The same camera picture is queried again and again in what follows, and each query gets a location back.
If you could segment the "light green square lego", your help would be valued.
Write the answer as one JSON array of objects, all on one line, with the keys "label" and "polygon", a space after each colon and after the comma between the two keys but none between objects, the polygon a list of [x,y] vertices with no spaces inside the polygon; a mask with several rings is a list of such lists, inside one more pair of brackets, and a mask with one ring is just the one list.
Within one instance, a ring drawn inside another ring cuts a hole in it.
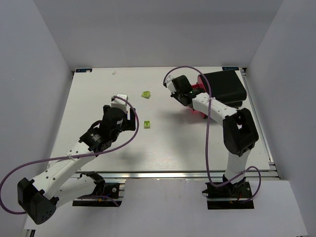
[{"label": "light green square lego", "polygon": [[144,128],[145,129],[149,129],[151,127],[150,121],[149,120],[145,120],[144,121]]}]

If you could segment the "pink drawer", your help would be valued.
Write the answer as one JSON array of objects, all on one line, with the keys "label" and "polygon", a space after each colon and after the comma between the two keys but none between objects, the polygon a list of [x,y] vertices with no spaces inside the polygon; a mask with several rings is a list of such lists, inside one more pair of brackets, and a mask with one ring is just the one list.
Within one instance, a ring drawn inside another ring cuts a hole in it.
[{"label": "pink drawer", "polygon": [[193,89],[201,89],[199,84],[192,84]]},{"label": "pink drawer", "polygon": [[200,111],[197,111],[197,110],[191,109],[191,113],[192,113],[193,115],[195,115],[195,116],[199,115],[199,116],[201,116],[203,119],[207,119],[207,118],[208,118],[208,116],[207,116],[206,114],[204,114],[204,113],[202,113],[202,112],[200,112]]},{"label": "pink drawer", "polygon": [[209,94],[209,86],[207,83],[208,83],[208,80],[206,80],[202,75],[198,76],[197,78],[198,87],[204,89],[204,91]]}]

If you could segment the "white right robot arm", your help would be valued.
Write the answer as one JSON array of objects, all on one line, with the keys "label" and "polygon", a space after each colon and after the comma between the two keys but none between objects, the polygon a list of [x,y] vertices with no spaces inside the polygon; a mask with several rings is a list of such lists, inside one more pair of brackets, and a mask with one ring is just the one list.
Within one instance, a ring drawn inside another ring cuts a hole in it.
[{"label": "white right robot arm", "polygon": [[[208,117],[205,141],[206,171],[210,185],[219,188],[225,185],[235,185],[245,178],[248,156],[259,139],[259,135],[250,110],[238,110],[229,107],[212,97],[212,90],[208,81],[206,86],[193,87],[186,76],[168,76],[164,86],[184,106],[201,112]],[[223,140],[228,150],[227,168],[223,175],[223,182],[215,184],[211,180],[208,162],[209,124],[214,120],[223,129]]]}]

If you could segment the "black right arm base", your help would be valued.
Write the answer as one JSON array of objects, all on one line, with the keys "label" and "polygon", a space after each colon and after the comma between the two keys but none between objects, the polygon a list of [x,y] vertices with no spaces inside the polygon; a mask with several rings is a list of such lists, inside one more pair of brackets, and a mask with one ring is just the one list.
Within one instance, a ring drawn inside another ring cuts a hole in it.
[{"label": "black right arm base", "polygon": [[202,194],[206,197],[208,210],[254,209],[250,183],[245,179],[235,185],[229,183],[221,187],[205,184]]}]

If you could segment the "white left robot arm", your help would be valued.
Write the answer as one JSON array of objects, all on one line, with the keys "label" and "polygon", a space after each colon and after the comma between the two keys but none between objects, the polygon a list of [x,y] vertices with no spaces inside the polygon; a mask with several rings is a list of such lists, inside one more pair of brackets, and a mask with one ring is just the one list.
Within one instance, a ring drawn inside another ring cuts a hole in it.
[{"label": "white left robot arm", "polygon": [[58,160],[31,180],[23,178],[17,185],[18,203],[40,225],[52,217],[57,208],[79,197],[98,198],[106,194],[104,178],[95,171],[69,179],[84,165],[107,150],[123,131],[135,131],[139,119],[134,108],[129,111],[105,105],[102,120],[94,122],[70,149],[65,160]]}]

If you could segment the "pink top drawer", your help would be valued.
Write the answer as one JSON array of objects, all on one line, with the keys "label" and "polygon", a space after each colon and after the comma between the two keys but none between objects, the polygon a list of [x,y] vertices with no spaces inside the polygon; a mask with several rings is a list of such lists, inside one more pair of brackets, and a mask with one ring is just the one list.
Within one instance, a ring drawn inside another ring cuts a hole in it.
[{"label": "pink top drawer", "polygon": [[206,80],[202,75],[198,76],[197,78],[198,87],[204,89],[204,91],[209,94],[209,86],[207,83],[208,83],[208,80]]}]

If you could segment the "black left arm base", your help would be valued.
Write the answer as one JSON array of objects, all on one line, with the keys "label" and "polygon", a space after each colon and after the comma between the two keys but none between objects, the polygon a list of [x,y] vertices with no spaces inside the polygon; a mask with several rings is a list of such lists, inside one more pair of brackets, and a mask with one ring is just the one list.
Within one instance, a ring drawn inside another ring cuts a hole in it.
[{"label": "black left arm base", "polygon": [[98,173],[91,171],[81,173],[79,178],[89,177],[96,185],[93,192],[73,200],[75,207],[120,207],[124,196],[124,186],[121,183],[106,182]]}]

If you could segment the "pink bottom drawer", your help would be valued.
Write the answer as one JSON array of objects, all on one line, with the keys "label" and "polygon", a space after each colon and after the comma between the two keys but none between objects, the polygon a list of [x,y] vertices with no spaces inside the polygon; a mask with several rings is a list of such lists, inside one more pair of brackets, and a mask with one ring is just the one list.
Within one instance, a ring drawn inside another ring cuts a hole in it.
[{"label": "pink bottom drawer", "polygon": [[200,112],[200,111],[197,111],[197,110],[191,109],[191,113],[192,113],[193,115],[195,115],[195,116],[199,115],[199,116],[201,116],[203,119],[207,119],[207,118],[208,118],[208,116],[207,116],[206,114],[204,114],[204,113],[202,113],[202,112]]}]

